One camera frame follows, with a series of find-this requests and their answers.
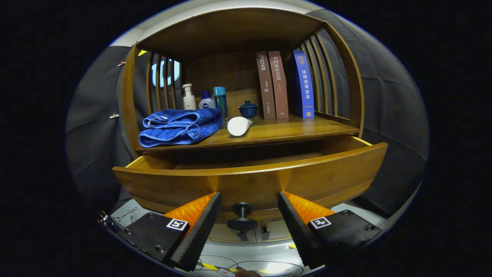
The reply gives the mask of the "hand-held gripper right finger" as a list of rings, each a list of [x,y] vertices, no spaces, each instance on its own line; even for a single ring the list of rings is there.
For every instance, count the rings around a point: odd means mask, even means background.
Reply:
[[[334,212],[292,193],[278,193],[280,210],[302,263],[311,269],[346,264],[382,232],[355,212]]]

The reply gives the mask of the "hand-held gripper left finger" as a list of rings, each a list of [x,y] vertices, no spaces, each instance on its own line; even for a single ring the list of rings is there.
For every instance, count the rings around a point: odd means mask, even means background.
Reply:
[[[215,192],[187,204],[197,205],[200,208],[188,217],[183,214],[185,206],[166,215],[148,212],[117,235],[165,266],[193,271],[223,204],[220,193]]]

